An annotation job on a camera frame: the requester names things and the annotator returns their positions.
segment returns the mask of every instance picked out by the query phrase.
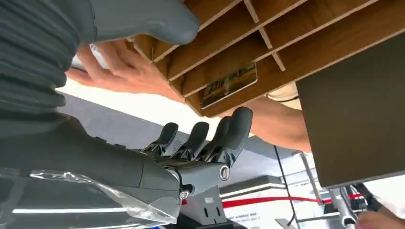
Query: human hand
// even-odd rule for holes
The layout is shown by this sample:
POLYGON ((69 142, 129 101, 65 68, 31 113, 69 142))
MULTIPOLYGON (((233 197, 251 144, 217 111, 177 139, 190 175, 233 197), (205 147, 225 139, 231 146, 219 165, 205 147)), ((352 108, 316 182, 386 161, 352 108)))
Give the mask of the human hand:
POLYGON ((80 84, 114 92, 177 96, 159 70, 139 54, 130 51, 124 40, 96 44, 109 69, 103 69, 90 47, 79 47, 77 56, 87 72, 70 68, 66 76, 80 84))
POLYGON ((367 211, 359 216, 356 229, 405 229, 400 218, 389 217, 380 212, 367 211))

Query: silver screw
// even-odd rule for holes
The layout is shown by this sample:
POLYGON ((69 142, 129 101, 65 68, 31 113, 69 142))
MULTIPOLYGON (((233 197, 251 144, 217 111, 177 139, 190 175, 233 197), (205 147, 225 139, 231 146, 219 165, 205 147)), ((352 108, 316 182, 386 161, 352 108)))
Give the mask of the silver screw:
POLYGON ((181 191, 179 197, 180 197, 180 199, 186 199, 189 196, 189 194, 190 194, 190 192, 187 190, 181 191))
POLYGON ((231 174, 231 171, 229 170, 228 166, 222 166, 219 169, 219 178, 221 178, 221 180, 227 180, 229 178, 229 175, 231 174))

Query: gray floor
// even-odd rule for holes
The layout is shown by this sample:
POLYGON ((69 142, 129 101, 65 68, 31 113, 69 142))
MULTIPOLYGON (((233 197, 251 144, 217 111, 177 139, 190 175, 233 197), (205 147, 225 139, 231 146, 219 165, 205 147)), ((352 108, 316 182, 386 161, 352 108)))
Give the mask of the gray floor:
MULTIPOLYGON (((80 120, 89 135, 98 136, 109 143, 125 145, 128 148, 143 148, 156 140, 162 129, 152 123, 107 107, 65 94, 66 106, 60 112, 75 116, 80 120)), ((178 132, 176 139, 167 151, 174 153, 188 138, 188 134, 178 132)), ((295 150, 278 148, 281 158, 289 157, 295 150)), ((278 171, 273 145, 258 137, 251 137, 245 149, 232 168, 231 177, 223 184, 229 185, 262 175, 274 175, 278 171)))

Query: gray robotic arm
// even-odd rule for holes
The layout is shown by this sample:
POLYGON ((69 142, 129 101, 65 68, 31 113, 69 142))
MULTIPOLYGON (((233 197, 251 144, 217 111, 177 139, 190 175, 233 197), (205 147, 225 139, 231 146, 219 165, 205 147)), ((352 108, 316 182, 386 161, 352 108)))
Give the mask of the gray robotic arm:
POLYGON ((140 33, 181 44, 198 28, 179 0, 0 2, 1 228, 174 223, 180 196, 229 177, 250 129, 247 108, 234 113, 214 143, 201 150, 200 133, 172 158, 159 152, 170 137, 143 152, 129 150, 90 137, 77 119, 56 110, 64 97, 54 89, 64 86, 78 45, 140 33))

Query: wooden cubby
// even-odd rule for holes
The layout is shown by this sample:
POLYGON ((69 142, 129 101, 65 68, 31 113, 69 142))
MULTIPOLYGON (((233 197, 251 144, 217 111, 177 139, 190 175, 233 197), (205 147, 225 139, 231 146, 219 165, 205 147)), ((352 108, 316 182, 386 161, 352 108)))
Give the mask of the wooden cubby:
POLYGON ((173 45, 140 35, 134 48, 154 61, 199 115, 216 116, 405 30, 403 0, 186 0, 197 37, 173 45), (201 109, 209 84, 255 62, 258 82, 201 109))

